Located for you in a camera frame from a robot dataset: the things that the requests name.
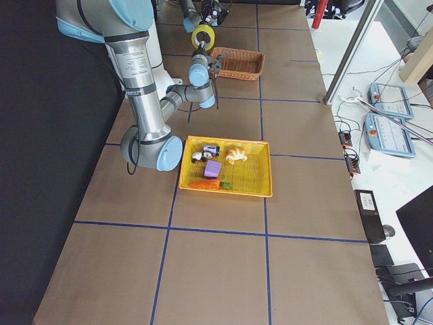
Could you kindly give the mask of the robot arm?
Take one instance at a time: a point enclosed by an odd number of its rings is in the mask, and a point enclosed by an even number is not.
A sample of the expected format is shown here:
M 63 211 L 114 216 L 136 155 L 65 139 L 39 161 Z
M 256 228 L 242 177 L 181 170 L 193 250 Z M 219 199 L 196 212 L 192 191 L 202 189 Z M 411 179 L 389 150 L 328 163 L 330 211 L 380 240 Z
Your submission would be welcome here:
M 103 43 L 116 76 L 129 99 L 135 125 L 121 140 L 124 159 L 134 167 L 171 171 L 181 160 L 182 140 L 174 136 L 167 120 L 184 102 L 209 108 L 215 103 L 210 74 L 220 61 L 208 52 L 215 35 L 212 12 L 202 18 L 191 1 L 181 1 L 184 26 L 194 47 L 189 84 L 174 80 L 165 71 L 151 1 L 56 1 L 59 31 L 69 37 Z
M 231 9 L 233 2 L 228 5 L 221 5 L 217 0 L 200 1 L 200 11 L 193 4 L 193 1 L 179 1 L 183 11 L 183 27 L 187 33 L 192 33 L 199 25 L 220 26 Z

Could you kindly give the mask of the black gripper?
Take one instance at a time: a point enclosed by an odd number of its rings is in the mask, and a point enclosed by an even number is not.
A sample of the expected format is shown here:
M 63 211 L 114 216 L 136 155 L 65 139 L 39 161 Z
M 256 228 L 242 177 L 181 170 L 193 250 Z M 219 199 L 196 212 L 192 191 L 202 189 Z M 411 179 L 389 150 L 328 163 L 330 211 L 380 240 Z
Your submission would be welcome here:
M 223 56 L 218 54 L 216 57 L 211 56 L 209 51 L 206 51 L 207 43 L 205 41 L 199 42 L 199 48 L 194 51 L 194 55 L 203 56 L 207 61 L 207 68 L 212 77 L 217 77 L 223 67 Z
M 230 5 L 221 5 L 217 0 L 203 0 L 200 4 L 200 23 L 209 26 L 220 26 L 230 10 Z

